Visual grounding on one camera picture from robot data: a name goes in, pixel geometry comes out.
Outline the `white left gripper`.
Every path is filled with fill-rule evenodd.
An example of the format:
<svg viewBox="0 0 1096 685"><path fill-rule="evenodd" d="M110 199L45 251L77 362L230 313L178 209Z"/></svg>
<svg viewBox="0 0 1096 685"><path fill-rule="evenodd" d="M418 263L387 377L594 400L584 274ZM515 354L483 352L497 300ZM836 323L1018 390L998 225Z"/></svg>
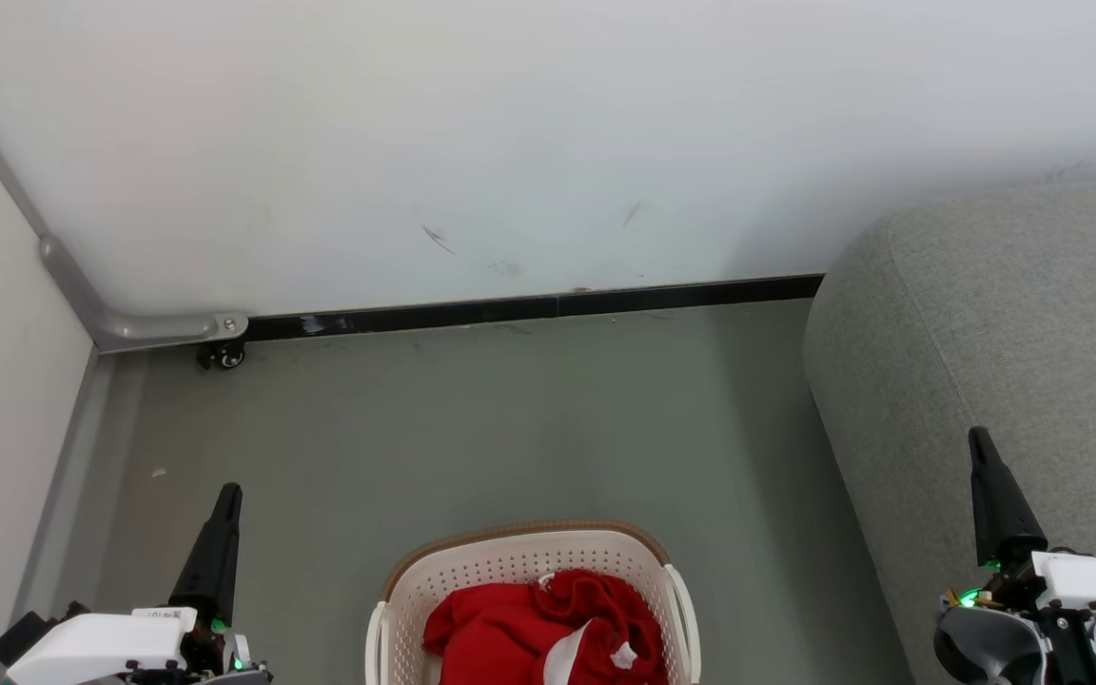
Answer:
<svg viewBox="0 0 1096 685"><path fill-rule="evenodd" d="M0 635L0 666L12 684L197 684L229 672L222 633L235 624L243 489L222 486L201 526L171 606L95 613L72 604L62 618L28 612Z"/></svg>

